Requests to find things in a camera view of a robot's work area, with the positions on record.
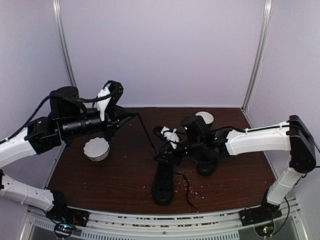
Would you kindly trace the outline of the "black canvas shoe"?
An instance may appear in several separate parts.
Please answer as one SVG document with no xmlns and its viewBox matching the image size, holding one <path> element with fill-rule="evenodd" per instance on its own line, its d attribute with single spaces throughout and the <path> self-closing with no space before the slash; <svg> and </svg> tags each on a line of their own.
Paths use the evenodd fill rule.
<svg viewBox="0 0 320 240">
<path fill-rule="evenodd" d="M 209 177 L 216 171 L 217 166 L 218 159 L 212 158 L 210 161 L 197 163 L 196 170 L 200 176 Z"/>
<path fill-rule="evenodd" d="M 161 207 L 166 207 L 171 203 L 175 193 L 174 174 L 177 176 L 182 176 L 183 180 L 186 183 L 185 200 L 190 207 L 198 211 L 199 209 L 189 200 L 189 179 L 185 174 L 174 171 L 173 165 L 167 162 L 162 163 L 159 161 L 157 164 L 155 177 L 151 187 L 151 195 L 154 202 Z"/>
</svg>

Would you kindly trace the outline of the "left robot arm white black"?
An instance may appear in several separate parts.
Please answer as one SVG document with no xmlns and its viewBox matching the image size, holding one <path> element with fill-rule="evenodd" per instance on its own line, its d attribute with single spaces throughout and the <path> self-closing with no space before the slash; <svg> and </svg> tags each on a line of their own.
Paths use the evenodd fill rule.
<svg viewBox="0 0 320 240">
<path fill-rule="evenodd" d="M 124 92 L 120 82 L 109 80 L 96 98 L 85 99 L 75 86 L 64 86 L 50 92 L 37 107 L 50 104 L 48 116 L 33 115 L 16 132 L 0 142 L 0 166 L 41 155 L 65 143 L 70 146 L 77 137 L 102 132 L 110 141 L 118 129 L 136 113 L 117 104 Z M 60 191 L 44 190 L 21 183 L 0 173 L 0 195 L 45 211 L 50 217 L 67 222 L 72 211 Z"/>
</svg>

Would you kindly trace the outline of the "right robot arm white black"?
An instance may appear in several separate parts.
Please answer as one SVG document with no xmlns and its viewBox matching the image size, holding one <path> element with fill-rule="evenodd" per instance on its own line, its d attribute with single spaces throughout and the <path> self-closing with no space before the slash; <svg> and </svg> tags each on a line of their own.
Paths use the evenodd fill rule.
<svg viewBox="0 0 320 240">
<path fill-rule="evenodd" d="M 289 120 L 260 128 L 239 129 L 225 126 L 212 129 L 213 116 L 207 112 L 190 115 L 181 121 L 186 138 L 180 139 L 175 129 L 156 126 L 153 133 L 166 146 L 154 157 L 157 170 L 151 194 L 159 206 L 167 206 L 174 196 L 173 166 L 185 157 L 197 159 L 197 172 L 208 177 L 218 160 L 244 153 L 288 151 L 290 161 L 277 180 L 264 193 L 259 207 L 240 212 L 243 225 L 264 222 L 281 216 L 279 207 L 301 178 L 316 168 L 314 138 L 297 115 Z"/>
</svg>

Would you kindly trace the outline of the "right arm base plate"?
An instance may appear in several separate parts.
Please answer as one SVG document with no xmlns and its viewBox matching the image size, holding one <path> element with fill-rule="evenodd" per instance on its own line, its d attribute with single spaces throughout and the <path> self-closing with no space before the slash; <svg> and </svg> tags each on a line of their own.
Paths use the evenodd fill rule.
<svg viewBox="0 0 320 240">
<path fill-rule="evenodd" d="M 239 212 L 239 218 L 243 226 L 268 222 L 281 216 L 282 212 L 278 208 L 273 209 L 262 206 L 246 208 Z"/>
</svg>

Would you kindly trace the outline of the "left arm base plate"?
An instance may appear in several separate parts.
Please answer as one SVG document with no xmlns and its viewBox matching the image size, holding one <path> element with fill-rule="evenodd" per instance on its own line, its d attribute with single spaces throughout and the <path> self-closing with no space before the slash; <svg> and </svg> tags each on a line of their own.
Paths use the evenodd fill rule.
<svg viewBox="0 0 320 240">
<path fill-rule="evenodd" d="M 86 227 L 89 220 L 90 213 L 85 210 L 54 206 L 51 210 L 46 212 L 48 218 L 70 224 L 72 226 Z"/>
</svg>

